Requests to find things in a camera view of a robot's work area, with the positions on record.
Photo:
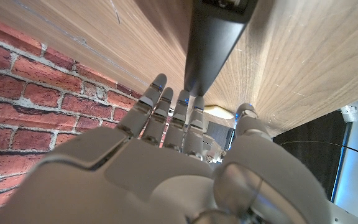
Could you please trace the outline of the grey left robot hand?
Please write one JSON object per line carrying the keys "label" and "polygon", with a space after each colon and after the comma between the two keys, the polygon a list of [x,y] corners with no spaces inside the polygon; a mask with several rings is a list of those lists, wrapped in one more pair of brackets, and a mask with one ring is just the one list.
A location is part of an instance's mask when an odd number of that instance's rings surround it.
{"label": "grey left robot hand", "polygon": [[226,151],[222,150],[221,146],[208,135],[203,136],[203,160],[207,163],[222,163],[226,156]]}

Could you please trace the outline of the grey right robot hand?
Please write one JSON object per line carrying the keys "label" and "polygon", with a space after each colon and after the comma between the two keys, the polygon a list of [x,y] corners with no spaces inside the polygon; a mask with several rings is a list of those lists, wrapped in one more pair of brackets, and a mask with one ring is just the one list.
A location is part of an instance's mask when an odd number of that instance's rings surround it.
{"label": "grey right robot hand", "polygon": [[274,143],[252,105],[216,168],[203,152],[204,100],[173,97],[158,75],[115,128],[47,153],[0,209],[0,223],[330,223],[310,170]]}

